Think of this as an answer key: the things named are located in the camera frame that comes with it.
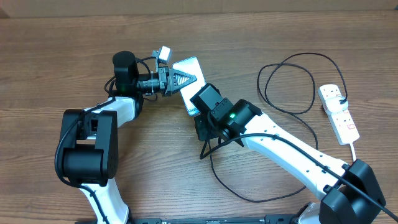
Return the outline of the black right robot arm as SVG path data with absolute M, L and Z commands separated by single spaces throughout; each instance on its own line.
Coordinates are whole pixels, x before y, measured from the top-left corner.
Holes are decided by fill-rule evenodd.
M 372 168 L 360 159 L 348 164 L 324 154 L 279 127 L 246 100 L 232 104 L 211 83 L 190 100 L 205 117 L 218 147 L 236 142 L 257 151 L 297 178 L 318 199 L 291 223 L 367 224 L 380 212 L 394 220 Z

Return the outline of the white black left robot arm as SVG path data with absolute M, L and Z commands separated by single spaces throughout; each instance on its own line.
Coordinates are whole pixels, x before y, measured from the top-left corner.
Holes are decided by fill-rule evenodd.
M 80 189 L 96 214 L 95 223 L 133 223 L 115 181 L 118 169 L 118 128 L 133 121 L 142 110 L 146 95 L 171 96 L 198 78 L 167 66 L 170 49 L 153 51 L 156 70 L 140 74 L 144 63 L 130 51 L 113 56 L 114 76 L 104 90 L 108 99 L 87 109 L 66 110 L 55 151 L 57 177 Z

